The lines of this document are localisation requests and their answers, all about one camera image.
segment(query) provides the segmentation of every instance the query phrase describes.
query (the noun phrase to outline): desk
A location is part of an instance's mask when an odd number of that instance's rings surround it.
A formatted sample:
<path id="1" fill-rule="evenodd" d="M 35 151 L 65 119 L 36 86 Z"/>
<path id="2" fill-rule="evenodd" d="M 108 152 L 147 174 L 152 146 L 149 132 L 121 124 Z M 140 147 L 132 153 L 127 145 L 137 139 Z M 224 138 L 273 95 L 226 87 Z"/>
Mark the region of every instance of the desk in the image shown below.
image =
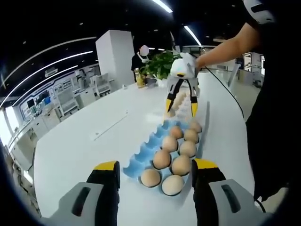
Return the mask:
<path id="1" fill-rule="evenodd" d="M 235 100 L 209 73 L 199 74 L 201 95 L 210 102 L 210 122 L 203 157 L 216 162 L 227 178 L 233 178 L 253 194 L 254 180 L 247 153 L 246 125 Z M 34 183 L 42 216 L 50 217 L 59 199 L 80 181 L 86 181 L 94 166 L 118 160 L 127 167 L 131 155 L 155 131 L 162 118 L 166 89 L 136 84 L 120 89 L 75 113 L 38 141 Z M 124 112 L 127 117 L 92 141 L 91 135 L 107 128 Z M 197 225 L 193 190 L 184 204 L 145 191 L 122 172 L 118 211 L 119 226 Z"/>

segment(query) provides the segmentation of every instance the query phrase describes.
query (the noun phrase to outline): window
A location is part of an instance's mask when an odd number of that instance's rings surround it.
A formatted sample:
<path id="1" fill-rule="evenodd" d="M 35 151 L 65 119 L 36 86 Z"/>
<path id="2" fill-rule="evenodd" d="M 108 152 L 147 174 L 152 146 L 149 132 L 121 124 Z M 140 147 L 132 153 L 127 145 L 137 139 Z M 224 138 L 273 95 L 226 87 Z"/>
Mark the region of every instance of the window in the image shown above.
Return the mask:
<path id="1" fill-rule="evenodd" d="M 15 111 L 14 111 L 13 107 L 8 107 L 5 109 L 5 111 L 6 111 L 6 114 L 8 115 L 8 121 L 9 121 L 10 127 L 14 132 L 15 129 L 19 127 L 19 123 L 18 123 L 16 114 L 15 114 Z"/>
<path id="2" fill-rule="evenodd" d="M 6 124 L 6 121 L 4 118 L 3 110 L 0 110 L 0 138 L 1 138 L 3 146 L 7 145 L 11 138 L 11 134 L 9 132 L 8 125 Z"/>

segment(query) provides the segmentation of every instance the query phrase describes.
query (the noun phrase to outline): cable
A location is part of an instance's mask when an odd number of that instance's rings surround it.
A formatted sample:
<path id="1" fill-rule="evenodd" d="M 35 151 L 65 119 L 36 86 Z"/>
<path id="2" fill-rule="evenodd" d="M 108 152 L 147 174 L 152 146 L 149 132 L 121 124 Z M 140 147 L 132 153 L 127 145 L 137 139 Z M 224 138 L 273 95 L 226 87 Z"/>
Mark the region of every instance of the cable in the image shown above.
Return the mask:
<path id="1" fill-rule="evenodd" d="M 243 111 L 243 109 L 241 108 L 241 106 L 240 106 L 240 104 L 239 104 L 239 102 L 236 100 L 236 98 L 233 96 L 233 94 L 227 89 L 227 87 L 225 87 L 225 85 L 221 82 L 221 80 L 219 80 L 219 78 L 215 75 L 215 74 L 213 74 L 213 72 L 209 69 L 209 68 L 207 68 L 207 67 L 205 67 L 219 82 L 220 82 L 220 84 L 222 85 L 222 86 L 224 86 L 224 88 L 228 91 L 228 93 L 230 93 L 230 95 L 233 97 L 233 99 L 236 101 L 236 103 L 238 104 L 238 106 L 239 106 L 239 108 L 240 108 L 240 110 L 241 110 L 241 113 L 242 113 L 242 115 L 243 115 L 243 117 L 245 117 L 245 115 L 244 115 L 244 111 Z"/>
<path id="2" fill-rule="evenodd" d="M 265 211 L 265 208 L 264 208 L 263 204 L 262 204 L 260 201 L 258 201 L 257 199 L 255 199 L 255 202 L 257 202 L 257 203 L 258 203 L 258 205 L 260 206 L 261 210 L 262 210 L 264 213 L 266 213 L 266 211 Z"/>

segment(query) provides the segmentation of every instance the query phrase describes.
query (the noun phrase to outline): blue egg carton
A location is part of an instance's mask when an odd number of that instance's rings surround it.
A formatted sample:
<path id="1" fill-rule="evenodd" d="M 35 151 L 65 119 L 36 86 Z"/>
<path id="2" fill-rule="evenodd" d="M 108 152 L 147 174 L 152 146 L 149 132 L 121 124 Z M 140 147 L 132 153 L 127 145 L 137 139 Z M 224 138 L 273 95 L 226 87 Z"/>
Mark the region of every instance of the blue egg carton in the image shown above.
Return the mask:
<path id="1" fill-rule="evenodd" d="M 130 178 L 138 181 L 142 186 L 144 186 L 140 180 L 140 176 L 142 175 L 142 173 L 144 172 L 144 170 L 146 169 L 155 169 L 156 171 L 159 172 L 159 174 L 161 175 L 161 182 L 159 183 L 159 185 L 149 188 L 151 190 L 155 190 L 161 194 L 164 194 L 162 191 L 162 183 L 163 181 L 173 175 L 172 171 L 171 171 L 171 165 L 173 163 L 173 161 L 179 157 L 179 149 L 181 144 L 184 142 L 184 139 L 178 139 L 178 148 L 176 151 L 171 152 L 171 163 L 168 167 L 166 167 L 165 169 L 156 169 L 152 163 L 152 160 L 155 157 L 155 153 L 161 149 L 162 146 L 162 141 L 164 139 L 164 137 L 169 135 L 169 131 L 173 126 L 179 126 L 181 128 L 181 130 L 184 131 L 186 129 L 189 129 L 189 125 L 187 123 L 183 123 L 180 121 L 164 121 L 163 125 L 159 125 L 157 128 L 157 132 L 156 133 L 152 133 L 150 135 L 149 141 L 147 143 L 143 143 L 140 147 L 140 152 L 138 154 L 134 154 L 131 158 L 130 158 L 130 163 L 129 166 L 126 168 L 123 168 L 123 172 L 124 174 L 126 174 L 127 176 L 129 176 Z M 200 141 L 201 141 L 201 134 L 202 133 L 198 133 L 198 143 L 196 144 L 196 150 L 197 150 L 197 154 L 200 152 Z M 185 176 L 182 176 L 183 180 L 184 180 L 184 187 L 186 186 L 186 183 L 188 182 L 189 179 L 189 173 Z"/>

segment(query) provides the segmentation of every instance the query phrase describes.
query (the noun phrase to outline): ceiling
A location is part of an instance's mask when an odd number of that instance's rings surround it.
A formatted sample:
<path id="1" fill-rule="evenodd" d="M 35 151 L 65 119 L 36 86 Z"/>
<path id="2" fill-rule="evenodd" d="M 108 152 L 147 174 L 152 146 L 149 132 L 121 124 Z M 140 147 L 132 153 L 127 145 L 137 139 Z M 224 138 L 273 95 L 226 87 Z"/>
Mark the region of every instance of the ceiling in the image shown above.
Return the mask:
<path id="1" fill-rule="evenodd" d="M 94 64 L 95 41 L 109 29 L 131 31 L 134 48 L 139 45 L 171 49 L 170 32 L 180 46 L 196 45 L 183 28 L 188 25 L 203 45 L 217 45 L 213 38 L 231 38 L 244 23 L 241 0 L 163 0 L 169 14 L 152 0 L 6 1 L 1 14 L 0 72 L 2 81 L 31 56 L 61 45 L 30 60 L 0 87 L 5 97 L 20 81 L 38 69 L 62 58 L 93 51 L 55 65 L 59 71 L 74 65 Z M 12 96 L 20 96 L 45 79 L 45 70 L 35 74 Z"/>

